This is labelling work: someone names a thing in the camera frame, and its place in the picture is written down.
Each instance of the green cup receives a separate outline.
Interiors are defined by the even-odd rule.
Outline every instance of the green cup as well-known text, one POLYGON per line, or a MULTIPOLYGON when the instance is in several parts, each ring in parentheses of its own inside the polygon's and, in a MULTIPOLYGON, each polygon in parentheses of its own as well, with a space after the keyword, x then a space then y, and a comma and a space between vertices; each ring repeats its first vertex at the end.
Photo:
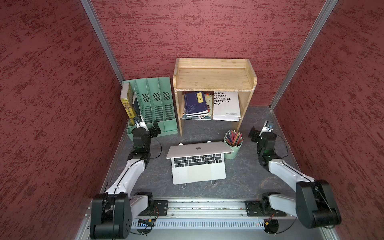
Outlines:
POLYGON ((242 141, 239 146, 232 147, 227 143, 227 141, 225 139, 224 139, 224 143, 227 144, 227 146, 229 146, 233 151, 233 152, 229 152, 229 153, 224 153, 224 157, 226 159, 234 159, 236 157, 237 153, 239 152, 241 145, 243 145, 243 141, 242 141))

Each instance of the laptop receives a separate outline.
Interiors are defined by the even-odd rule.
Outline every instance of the laptop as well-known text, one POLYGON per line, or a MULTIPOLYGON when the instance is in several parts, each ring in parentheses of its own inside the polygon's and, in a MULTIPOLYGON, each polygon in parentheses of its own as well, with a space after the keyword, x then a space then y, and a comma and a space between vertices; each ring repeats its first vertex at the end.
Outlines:
POLYGON ((224 142, 205 142, 171 146, 173 184, 225 178, 224 153, 233 150, 224 142))

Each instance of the laptop lid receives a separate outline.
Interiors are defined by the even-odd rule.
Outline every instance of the laptop lid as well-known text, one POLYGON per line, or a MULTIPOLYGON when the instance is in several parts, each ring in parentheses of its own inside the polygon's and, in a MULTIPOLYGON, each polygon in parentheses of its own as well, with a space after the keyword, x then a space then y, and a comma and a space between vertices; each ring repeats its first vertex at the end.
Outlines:
POLYGON ((195 144, 186 144, 171 146, 167 158, 189 157, 196 155, 207 155, 213 153, 233 152, 233 150, 224 142, 204 142, 195 144))

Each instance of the red wall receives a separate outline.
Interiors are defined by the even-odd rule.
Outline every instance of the red wall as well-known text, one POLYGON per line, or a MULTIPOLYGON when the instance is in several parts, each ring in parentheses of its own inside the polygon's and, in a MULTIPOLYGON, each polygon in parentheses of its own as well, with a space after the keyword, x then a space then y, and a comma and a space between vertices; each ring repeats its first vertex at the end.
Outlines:
POLYGON ((249 58, 250 104, 269 105, 325 0, 93 0, 126 79, 172 76, 176 58, 249 58))
POLYGON ((79 0, 0 3, 0 239, 73 239, 123 132, 79 0))
POLYGON ((275 108, 302 171, 332 185, 342 239, 384 238, 383 13, 339 0, 275 108))

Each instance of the laptop key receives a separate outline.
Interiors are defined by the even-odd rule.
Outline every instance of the laptop key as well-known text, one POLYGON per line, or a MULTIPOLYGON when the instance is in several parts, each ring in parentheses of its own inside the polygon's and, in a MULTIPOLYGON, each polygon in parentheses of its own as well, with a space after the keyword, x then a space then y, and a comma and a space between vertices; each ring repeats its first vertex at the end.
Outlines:
POLYGON ((205 164, 205 162, 192 162, 189 165, 194 166, 194 165, 201 165, 201 164, 205 164))

